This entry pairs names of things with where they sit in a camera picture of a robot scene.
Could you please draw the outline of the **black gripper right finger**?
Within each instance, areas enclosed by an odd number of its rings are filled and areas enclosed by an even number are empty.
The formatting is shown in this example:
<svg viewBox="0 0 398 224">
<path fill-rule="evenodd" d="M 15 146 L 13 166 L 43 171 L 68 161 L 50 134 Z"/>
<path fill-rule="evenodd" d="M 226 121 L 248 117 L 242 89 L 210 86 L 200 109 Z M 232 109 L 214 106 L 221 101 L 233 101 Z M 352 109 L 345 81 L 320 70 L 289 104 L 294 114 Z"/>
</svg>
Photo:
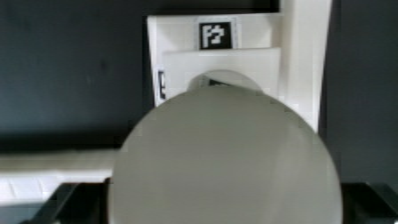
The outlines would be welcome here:
<svg viewBox="0 0 398 224">
<path fill-rule="evenodd" d="M 398 224 L 398 193 L 386 183 L 345 183 L 344 224 Z"/>
</svg>

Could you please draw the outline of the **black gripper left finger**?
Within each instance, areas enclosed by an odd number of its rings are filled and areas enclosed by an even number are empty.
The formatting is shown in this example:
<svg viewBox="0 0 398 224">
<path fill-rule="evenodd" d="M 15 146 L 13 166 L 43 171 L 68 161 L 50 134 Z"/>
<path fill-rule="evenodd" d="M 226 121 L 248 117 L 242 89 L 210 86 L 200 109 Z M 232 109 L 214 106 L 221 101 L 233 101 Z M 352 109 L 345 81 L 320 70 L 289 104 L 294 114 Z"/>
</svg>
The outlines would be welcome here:
<svg viewBox="0 0 398 224">
<path fill-rule="evenodd" d="M 20 224 L 111 224 L 109 189 L 111 179 L 63 183 L 33 218 Z"/>
</svg>

